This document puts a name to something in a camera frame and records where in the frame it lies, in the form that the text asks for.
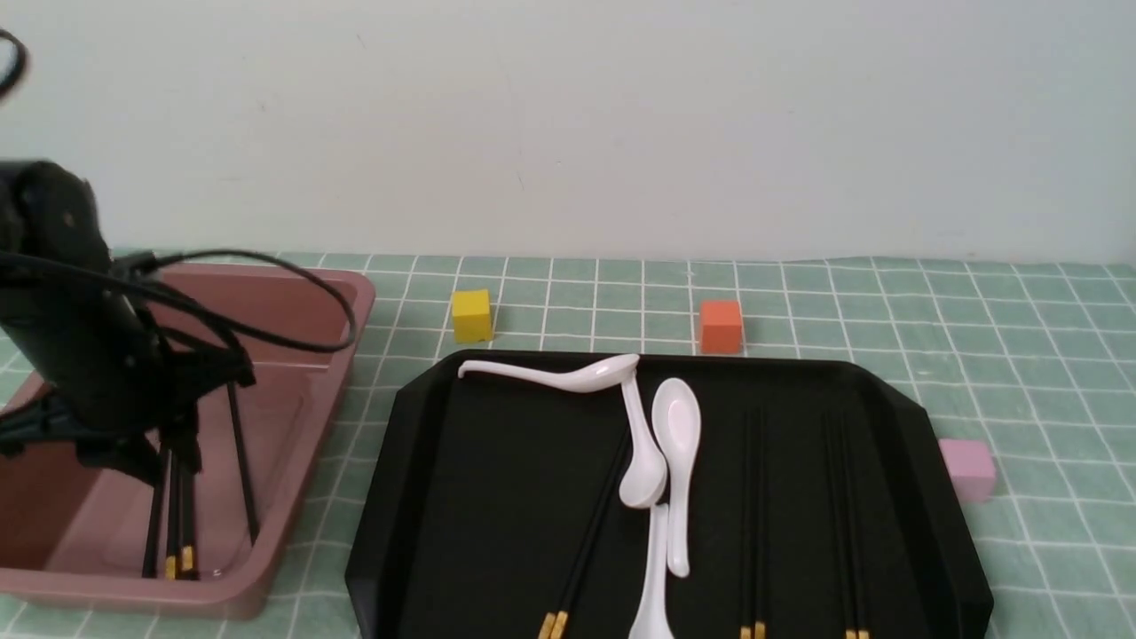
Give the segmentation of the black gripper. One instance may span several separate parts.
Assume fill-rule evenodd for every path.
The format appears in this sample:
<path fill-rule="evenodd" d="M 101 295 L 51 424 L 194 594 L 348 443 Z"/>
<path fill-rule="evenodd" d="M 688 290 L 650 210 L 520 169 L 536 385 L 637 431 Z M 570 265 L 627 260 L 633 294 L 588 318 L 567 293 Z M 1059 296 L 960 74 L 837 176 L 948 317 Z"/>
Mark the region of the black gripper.
<path fill-rule="evenodd" d="M 250 543 L 258 540 L 253 482 L 239 406 L 239 385 L 256 377 L 234 338 L 222 345 L 160 327 L 124 296 L 3 294 L 3 331 L 44 381 L 45 390 L 3 413 L 3 455 L 69 442 L 85 468 L 116 470 L 154 486 L 157 432 L 192 476 L 202 458 L 197 405 L 226 385 Z"/>

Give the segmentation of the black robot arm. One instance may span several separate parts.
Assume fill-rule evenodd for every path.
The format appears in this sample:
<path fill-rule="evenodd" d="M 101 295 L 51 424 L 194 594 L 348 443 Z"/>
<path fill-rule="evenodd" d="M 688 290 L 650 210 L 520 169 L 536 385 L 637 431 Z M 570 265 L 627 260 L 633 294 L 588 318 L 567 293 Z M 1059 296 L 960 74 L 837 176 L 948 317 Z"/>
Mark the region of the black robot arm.
<path fill-rule="evenodd" d="M 3 163 L 3 331 L 45 381 L 45 395 L 3 416 L 3 454 L 72 442 L 87 468 L 112 468 L 166 493 L 172 547 L 197 542 L 201 468 L 197 405 L 248 387 L 250 356 L 222 320 L 216 341 L 162 327 L 150 306 L 202 315 L 153 279 L 153 254 L 112 258 L 85 181 L 52 161 Z"/>

